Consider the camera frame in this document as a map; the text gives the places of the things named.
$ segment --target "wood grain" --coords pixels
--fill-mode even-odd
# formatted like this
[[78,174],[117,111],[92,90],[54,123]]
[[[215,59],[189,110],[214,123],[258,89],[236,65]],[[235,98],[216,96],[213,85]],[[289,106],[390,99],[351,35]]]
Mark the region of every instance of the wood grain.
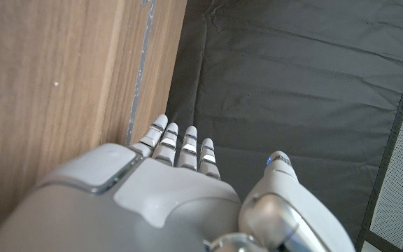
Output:
[[[148,4],[0,0],[0,223],[58,164],[123,144]],[[165,110],[184,6],[156,6],[138,132]]]
[[144,71],[138,111],[132,130],[133,143],[138,141],[156,117],[166,110],[178,40],[183,26],[182,17],[186,8],[186,1],[157,1],[156,4],[145,65],[147,69],[154,71]]

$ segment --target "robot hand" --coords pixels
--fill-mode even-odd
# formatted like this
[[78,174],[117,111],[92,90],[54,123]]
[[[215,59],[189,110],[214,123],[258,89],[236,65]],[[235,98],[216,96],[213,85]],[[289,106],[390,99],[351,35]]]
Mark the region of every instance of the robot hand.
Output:
[[197,162],[189,127],[175,161],[178,126],[166,125],[160,115],[138,143],[104,144],[55,170],[0,228],[0,251],[353,251],[284,153],[242,205],[212,140]]

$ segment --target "dark gray cloth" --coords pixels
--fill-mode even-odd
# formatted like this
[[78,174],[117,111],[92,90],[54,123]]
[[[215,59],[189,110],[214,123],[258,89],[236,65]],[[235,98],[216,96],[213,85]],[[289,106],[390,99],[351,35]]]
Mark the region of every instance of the dark gray cloth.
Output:
[[276,150],[355,241],[403,91],[403,1],[189,0],[167,105],[243,199]]

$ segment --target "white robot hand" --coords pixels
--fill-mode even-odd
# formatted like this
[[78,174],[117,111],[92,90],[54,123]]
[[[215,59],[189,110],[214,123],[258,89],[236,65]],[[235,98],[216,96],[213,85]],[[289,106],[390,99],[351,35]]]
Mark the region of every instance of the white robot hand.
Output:
[[48,175],[1,226],[0,251],[353,251],[287,155],[270,156],[242,204],[212,140],[198,162],[189,127],[175,161],[178,126],[166,126],[160,115],[138,143],[104,144]]

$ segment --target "gray plastic casing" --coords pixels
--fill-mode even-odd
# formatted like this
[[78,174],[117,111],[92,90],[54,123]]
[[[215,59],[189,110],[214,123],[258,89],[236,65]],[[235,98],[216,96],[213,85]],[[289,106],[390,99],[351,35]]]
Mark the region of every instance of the gray plastic casing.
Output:
[[[241,203],[230,185],[155,160],[144,162],[136,154],[126,160],[125,156],[132,153],[123,146],[106,144],[76,159],[81,162],[71,161],[49,175],[0,227],[0,251],[206,251],[204,240],[237,231]],[[103,181],[91,178],[99,174],[92,164],[106,164],[101,160],[118,166]],[[171,172],[168,176],[154,174],[159,168]],[[134,176],[140,169],[140,177]],[[85,179],[97,184],[89,185]],[[138,179],[141,183],[130,183]],[[197,187],[186,190],[188,181],[196,181]],[[172,187],[166,191],[165,185],[170,183]],[[151,185],[160,191],[151,192]],[[135,190],[122,191],[123,186],[134,186]],[[129,207],[132,201],[128,200],[118,204],[113,199],[116,193],[129,199],[136,195],[135,202],[141,207]],[[167,209],[159,226],[152,225],[141,212],[150,212],[156,202],[178,202],[171,211]]]

